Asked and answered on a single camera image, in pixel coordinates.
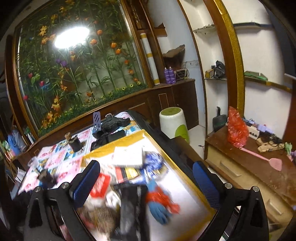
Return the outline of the red plastic bag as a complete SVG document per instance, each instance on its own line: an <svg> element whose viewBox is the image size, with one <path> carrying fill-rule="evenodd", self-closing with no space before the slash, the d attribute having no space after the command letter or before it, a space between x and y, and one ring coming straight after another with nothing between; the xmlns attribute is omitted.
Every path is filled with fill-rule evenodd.
<svg viewBox="0 0 296 241"><path fill-rule="evenodd" d="M249 136L249 130L237 109L231 106L228 109L227 123L227 141L237 148L245 146Z"/></svg>

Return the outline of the black small device on table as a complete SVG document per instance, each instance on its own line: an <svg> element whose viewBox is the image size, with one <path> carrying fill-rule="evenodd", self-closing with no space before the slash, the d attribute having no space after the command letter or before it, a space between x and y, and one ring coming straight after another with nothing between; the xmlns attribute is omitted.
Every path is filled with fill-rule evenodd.
<svg viewBox="0 0 296 241"><path fill-rule="evenodd" d="M56 178L48 170L42 170L38 175L38 180L43 189L52 189L56 184Z"/></svg>

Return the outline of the black dustpan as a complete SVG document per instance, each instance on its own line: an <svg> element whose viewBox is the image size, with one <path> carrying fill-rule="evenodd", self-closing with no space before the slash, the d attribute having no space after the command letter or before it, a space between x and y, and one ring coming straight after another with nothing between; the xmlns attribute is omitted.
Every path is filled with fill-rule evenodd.
<svg viewBox="0 0 296 241"><path fill-rule="evenodd" d="M217 116L213 117L212 124L214 132L217 132L227 123L228 116L226 114L221 114L221 108L217 107Z"/></svg>

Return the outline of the brown fuzzy slipper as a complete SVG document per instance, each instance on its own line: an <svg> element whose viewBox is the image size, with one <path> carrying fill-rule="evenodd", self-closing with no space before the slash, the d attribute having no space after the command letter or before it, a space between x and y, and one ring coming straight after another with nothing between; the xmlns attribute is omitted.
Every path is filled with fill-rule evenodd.
<svg viewBox="0 0 296 241"><path fill-rule="evenodd" d="M87 208L83 206L77 209L80 218L89 230L97 230L99 233L111 234L118 220L118 213L109 207Z"/></svg>

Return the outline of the pink fly swatter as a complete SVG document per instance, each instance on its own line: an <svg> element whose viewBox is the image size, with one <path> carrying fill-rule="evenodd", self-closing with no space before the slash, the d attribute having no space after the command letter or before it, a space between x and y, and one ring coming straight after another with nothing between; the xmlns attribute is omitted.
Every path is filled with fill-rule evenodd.
<svg viewBox="0 0 296 241"><path fill-rule="evenodd" d="M266 158L266 157L264 157L264 156L262 156L260 154L257 154L255 152L250 151L248 149L245 149L243 147L239 147L239 149L241 151L244 151L244 152L248 153L248 154L251 154L252 156L255 156L255 157L258 157L258 158L260 158L260 159L262 159L264 161L267 161L269 163L269 165L272 168L274 168L276 171L281 171L282 170L282 160L279 159L279 158L270 158L270 159L268 159L268 158Z"/></svg>

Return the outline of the clear plastic cup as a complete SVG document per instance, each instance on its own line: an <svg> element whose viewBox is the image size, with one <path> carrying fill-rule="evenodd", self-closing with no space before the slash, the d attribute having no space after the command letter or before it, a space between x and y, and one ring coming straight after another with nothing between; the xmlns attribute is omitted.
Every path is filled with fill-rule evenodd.
<svg viewBox="0 0 296 241"><path fill-rule="evenodd" d="M36 156L32 157L30 161L28 162L27 166L33 170L37 169L39 167L39 160Z"/></svg>

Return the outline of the white yellow rolled poster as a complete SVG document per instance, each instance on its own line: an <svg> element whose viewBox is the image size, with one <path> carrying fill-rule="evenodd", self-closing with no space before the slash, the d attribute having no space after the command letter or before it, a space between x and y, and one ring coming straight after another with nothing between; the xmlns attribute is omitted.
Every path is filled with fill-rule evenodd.
<svg viewBox="0 0 296 241"><path fill-rule="evenodd" d="M147 62L149 64L149 69L151 71L154 85L159 85L160 84L159 75L157 72L156 64L154 61L154 57L153 57L152 50L151 50L146 33L140 33L140 38L144 47L144 51L146 54Z"/></svg>

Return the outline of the black plastic bag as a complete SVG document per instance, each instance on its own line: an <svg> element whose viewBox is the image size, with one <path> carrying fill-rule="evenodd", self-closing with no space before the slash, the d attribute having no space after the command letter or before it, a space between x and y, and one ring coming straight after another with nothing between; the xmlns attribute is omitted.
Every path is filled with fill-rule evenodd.
<svg viewBox="0 0 296 241"><path fill-rule="evenodd" d="M121 183L114 185L121 200L119 219L110 235L111 240L150 240L145 202L145 185Z"/></svg>

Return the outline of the white power strip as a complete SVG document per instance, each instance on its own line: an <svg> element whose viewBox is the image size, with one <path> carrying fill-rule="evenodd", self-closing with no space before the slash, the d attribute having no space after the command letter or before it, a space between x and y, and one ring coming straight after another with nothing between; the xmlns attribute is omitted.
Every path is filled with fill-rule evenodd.
<svg viewBox="0 0 296 241"><path fill-rule="evenodd" d="M253 119L245 119L243 118L243 121L246 123L248 131L249 131L249 137L257 140L261 133L272 135L273 131L269 129L266 125L258 124Z"/></svg>

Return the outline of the purple bottle pair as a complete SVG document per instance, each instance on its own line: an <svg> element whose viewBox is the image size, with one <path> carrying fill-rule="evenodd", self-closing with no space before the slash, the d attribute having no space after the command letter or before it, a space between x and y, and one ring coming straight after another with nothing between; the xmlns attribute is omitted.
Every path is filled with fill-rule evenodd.
<svg viewBox="0 0 296 241"><path fill-rule="evenodd" d="M164 75L166 79L166 84L174 84L176 82L176 76L174 70L171 67L164 68Z"/></svg>

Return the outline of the flower picture glass panel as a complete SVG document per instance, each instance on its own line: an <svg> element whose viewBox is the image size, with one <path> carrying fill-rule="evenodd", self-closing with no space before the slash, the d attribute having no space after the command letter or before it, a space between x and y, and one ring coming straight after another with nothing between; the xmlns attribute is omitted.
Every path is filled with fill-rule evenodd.
<svg viewBox="0 0 296 241"><path fill-rule="evenodd" d="M121 1L48 1L16 28L16 78L34 135L147 88Z"/></svg>

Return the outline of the beige toy gun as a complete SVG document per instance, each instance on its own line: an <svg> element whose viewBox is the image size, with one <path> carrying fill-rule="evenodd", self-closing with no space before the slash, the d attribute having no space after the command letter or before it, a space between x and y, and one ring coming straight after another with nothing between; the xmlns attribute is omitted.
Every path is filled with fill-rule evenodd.
<svg viewBox="0 0 296 241"><path fill-rule="evenodd" d="M258 138L256 140L256 143L258 145L257 150L260 153L266 153L266 152L271 152L271 151L277 151L277 150L282 150L285 148L285 144L283 143L275 143L273 141L268 141L264 142L261 138Z"/></svg>

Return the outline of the black cylindrical cup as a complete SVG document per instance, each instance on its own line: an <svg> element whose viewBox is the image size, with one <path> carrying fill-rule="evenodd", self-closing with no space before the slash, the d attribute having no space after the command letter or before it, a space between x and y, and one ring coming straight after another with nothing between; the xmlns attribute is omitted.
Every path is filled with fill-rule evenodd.
<svg viewBox="0 0 296 241"><path fill-rule="evenodd" d="M70 145L74 153L80 151L83 148L83 145L80 142L79 138L77 136L71 136L70 132L65 134L65 139L67 141L67 144Z"/></svg>

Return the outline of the striped red yellow black pack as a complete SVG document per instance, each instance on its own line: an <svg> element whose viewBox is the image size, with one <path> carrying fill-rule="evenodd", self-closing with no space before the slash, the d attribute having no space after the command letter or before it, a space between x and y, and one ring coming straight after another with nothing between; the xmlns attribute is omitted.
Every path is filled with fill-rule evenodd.
<svg viewBox="0 0 296 241"><path fill-rule="evenodd" d="M140 176L140 171L130 167L115 167L116 180L121 183L136 183L136 179Z"/></svg>

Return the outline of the floral pink tablecloth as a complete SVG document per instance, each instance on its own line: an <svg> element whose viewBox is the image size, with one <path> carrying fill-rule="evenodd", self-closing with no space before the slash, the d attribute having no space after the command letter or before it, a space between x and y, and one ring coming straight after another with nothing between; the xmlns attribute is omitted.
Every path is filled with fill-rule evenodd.
<svg viewBox="0 0 296 241"><path fill-rule="evenodd" d="M76 172L80 170L82 157L91 152L91 144L96 141L92 132L93 127L90 126L74 134L83 145L83 148L75 153L66 140L52 146L43 147L39 154L36 155L39 160L39 167L35 170L31 168L27 170L18 189L18 194L29 192L41 185L38 175L42 170L48 170L57 179L58 184L64 179L73 178Z"/></svg>

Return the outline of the wooden drawer cabinet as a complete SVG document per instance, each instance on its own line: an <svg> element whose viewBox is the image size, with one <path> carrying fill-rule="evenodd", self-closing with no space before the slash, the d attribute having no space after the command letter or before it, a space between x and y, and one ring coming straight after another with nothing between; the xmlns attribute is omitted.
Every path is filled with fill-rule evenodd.
<svg viewBox="0 0 296 241"><path fill-rule="evenodd" d="M295 211L295 164L284 151L263 153L262 156L282 160L282 170L276 171L267 161L234 147L227 141L227 127L205 140L205 161L220 176L236 188L258 186L267 217L286 226Z"/></svg>

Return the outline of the red white tissue pack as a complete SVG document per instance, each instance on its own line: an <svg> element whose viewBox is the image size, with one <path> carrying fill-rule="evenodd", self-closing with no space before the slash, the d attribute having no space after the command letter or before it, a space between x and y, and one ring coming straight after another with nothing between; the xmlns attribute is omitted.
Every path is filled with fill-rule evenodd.
<svg viewBox="0 0 296 241"><path fill-rule="evenodd" d="M105 195L107 193L107 189L110 185L110 181L111 181L110 175L100 173L99 177L97 178L97 181L95 182L95 184L90 192L90 196L92 198L105 197Z"/></svg>

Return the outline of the purple phone stand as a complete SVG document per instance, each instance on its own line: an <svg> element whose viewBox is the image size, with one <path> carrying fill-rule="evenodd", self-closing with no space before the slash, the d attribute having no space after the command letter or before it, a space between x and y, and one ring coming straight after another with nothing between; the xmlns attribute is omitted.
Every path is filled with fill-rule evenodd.
<svg viewBox="0 0 296 241"><path fill-rule="evenodd" d="M101 130L101 114L99 111L93 113L93 130L95 132Z"/></svg>

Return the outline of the blue red glove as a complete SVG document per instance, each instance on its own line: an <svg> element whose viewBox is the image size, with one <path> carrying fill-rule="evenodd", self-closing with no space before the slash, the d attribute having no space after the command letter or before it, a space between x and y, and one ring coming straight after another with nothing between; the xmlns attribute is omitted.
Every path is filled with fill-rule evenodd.
<svg viewBox="0 0 296 241"><path fill-rule="evenodd" d="M170 221L172 214L180 212L180 206L174 203L170 196L156 183L155 180L147 184L148 193L145 197L152 217L161 225Z"/></svg>

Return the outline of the blue white patterned plastic bag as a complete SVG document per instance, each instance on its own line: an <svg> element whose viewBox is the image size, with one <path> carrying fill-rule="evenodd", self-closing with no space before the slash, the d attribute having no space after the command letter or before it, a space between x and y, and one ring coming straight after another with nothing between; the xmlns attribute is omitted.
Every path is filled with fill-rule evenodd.
<svg viewBox="0 0 296 241"><path fill-rule="evenodd" d="M148 180L160 180L165 176L168 168L161 154L156 152L145 152L143 171Z"/></svg>

